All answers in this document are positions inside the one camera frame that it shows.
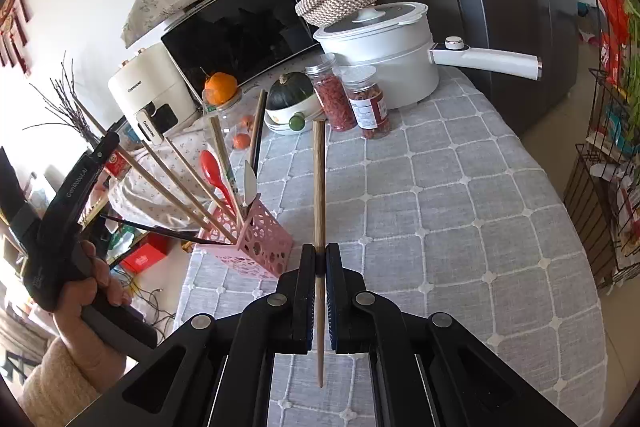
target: pink utensil holder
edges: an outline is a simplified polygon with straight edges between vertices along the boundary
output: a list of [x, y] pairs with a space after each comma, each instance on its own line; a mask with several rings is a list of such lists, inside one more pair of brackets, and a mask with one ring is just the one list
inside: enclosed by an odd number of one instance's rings
[[[229, 219], [218, 207], [213, 216], [229, 232], [236, 235], [236, 222]], [[216, 229], [210, 232], [200, 229], [198, 237], [228, 243]], [[271, 216], [258, 194], [240, 230], [237, 244], [198, 246], [215, 255], [223, 264], [239, 274], [254, 279], [277, 279], [287, 269], [293, 238]]]

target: tablecloth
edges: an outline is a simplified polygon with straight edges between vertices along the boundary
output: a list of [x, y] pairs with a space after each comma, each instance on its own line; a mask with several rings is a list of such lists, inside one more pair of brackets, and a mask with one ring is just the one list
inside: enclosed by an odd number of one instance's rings
[[[327, 240], [369, 290], [405, 312], [453, 315], [579, 426], [596, 427], [606, 349], [580, 240], [484, 95], [459, 70], [440, 75], [427, 99], [390, 112], [389, 136], [328, 133]], [[268, 134], [258, 170], [262, 201], [296, 242], [294, 264], [313, 239], [311, 139]], [[176, 327], [199, 312], [241, 312], [274, 288], [196, 250]], [[319, 389], [315, 356], [276, 356], [270, 426], [375, 424], [367, 358], [328, 351], [325, 364]]]

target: black microwave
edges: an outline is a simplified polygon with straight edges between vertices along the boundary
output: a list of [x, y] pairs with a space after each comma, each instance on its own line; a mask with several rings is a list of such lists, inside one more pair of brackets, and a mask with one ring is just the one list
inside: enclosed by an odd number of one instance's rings
[[316, 27], [296, 14], [299, 1], [200, 0], [161, 40], [199, 98], [210, 74], [232, 74], [244, 84], [318, 45]]

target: jar label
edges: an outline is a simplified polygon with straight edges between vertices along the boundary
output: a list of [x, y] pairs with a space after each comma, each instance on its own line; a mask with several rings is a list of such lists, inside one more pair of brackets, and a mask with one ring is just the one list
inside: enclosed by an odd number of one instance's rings
[[386, 118], [386, 103], [383, 94], [380, 93], [367, 100], [349, 99], [356, 121], [362, 129], [375, 129]]

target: metal screw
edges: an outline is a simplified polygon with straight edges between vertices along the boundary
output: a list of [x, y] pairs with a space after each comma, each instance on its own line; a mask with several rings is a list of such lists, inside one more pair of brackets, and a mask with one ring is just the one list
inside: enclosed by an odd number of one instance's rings
[[433, 314], [433, 317], [431, 317], [431, 320], [433, 321], [433, 324], [435, 324], [439, 328], [448, 328], [450, 325], [453, 324], [453, 319], [451, 318], [451, 315], [443, 312], [438, 312]]
[[209, 315], [196, 315], [191, 319], [191, 326], [196, 330], [208, 328], [210, 324], [211, 318]]
[[356, 302], [362, 306], [371, 306], [376, 301], [376, 296], [369, 292], [360, 292], [356, 295]]
[[282, 293], [272, 293], [267, 297], [267, 304], [269, 306], [282, 306], [287, 302], [287, 296]]

